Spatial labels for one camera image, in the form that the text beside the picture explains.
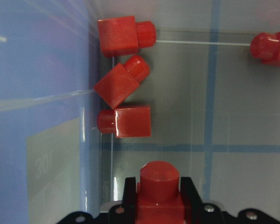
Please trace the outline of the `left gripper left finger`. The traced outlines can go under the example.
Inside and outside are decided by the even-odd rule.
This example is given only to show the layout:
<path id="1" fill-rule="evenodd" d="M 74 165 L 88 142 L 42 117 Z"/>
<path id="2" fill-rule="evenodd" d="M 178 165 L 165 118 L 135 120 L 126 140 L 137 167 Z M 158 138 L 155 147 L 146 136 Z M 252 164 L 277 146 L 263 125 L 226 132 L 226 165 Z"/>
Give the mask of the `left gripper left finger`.
<path id="1" fill-rule="evenodd" d="M 137 184 L 135 177 L 125 179 L 122 204 L 128 209 L 136 209 L 137 204 Z"/>

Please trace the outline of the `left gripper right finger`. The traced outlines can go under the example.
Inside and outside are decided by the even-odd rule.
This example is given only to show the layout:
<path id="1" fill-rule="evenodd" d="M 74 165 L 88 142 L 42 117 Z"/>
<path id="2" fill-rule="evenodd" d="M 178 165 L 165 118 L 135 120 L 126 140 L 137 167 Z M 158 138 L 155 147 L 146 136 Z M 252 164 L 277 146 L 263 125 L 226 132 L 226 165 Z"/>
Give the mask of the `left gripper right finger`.
<path id="1" fill-rule="evenodd" d="M 201 224 L 203 202 L 190 177 L 180 178 L 180 196 L 182 224 Z"/>

